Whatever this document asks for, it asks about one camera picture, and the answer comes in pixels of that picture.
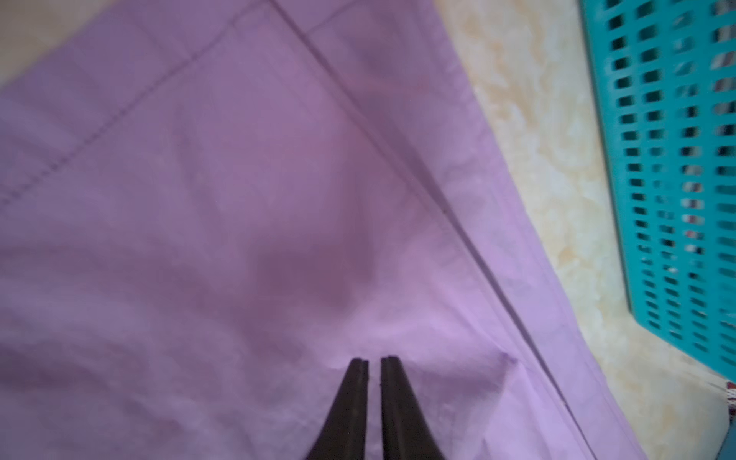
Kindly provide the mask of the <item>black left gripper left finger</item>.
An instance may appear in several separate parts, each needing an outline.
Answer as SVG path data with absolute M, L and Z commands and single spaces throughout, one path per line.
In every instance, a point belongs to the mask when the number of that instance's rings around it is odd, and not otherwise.
M 369 362 L 354 358 L 345 372 L 308 460 L 364 460 Z

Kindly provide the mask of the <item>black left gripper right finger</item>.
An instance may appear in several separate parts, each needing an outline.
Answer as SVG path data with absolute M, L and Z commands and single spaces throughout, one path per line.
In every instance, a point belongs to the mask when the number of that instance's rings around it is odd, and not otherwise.
M 381 359 L 381 430 L 385 460 L 445 459 L 397 356 Z

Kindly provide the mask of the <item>purple long pants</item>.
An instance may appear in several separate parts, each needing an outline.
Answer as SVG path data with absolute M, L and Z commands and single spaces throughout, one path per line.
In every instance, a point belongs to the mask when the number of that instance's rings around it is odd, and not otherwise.
M 1 455 L 641 459 L 430 1 L 120 1 L 1 91 Z

